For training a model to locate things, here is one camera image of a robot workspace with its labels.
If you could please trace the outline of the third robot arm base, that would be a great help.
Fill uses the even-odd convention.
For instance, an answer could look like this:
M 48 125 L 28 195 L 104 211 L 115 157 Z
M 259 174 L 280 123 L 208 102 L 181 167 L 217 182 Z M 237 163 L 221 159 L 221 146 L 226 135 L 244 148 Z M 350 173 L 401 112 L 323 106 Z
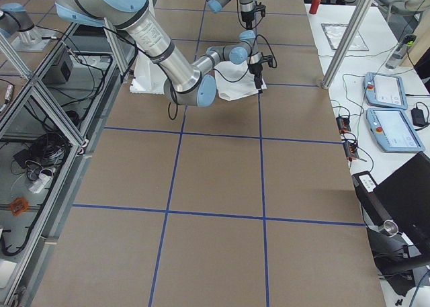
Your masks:
M 12 46 L 21 52 L 41 52 L 48 44 L 48 41 L 42 39 L 42 32 L 20 3 L 6 3 L 1 6 L 1 34 L 5 38 L 17 34 Z

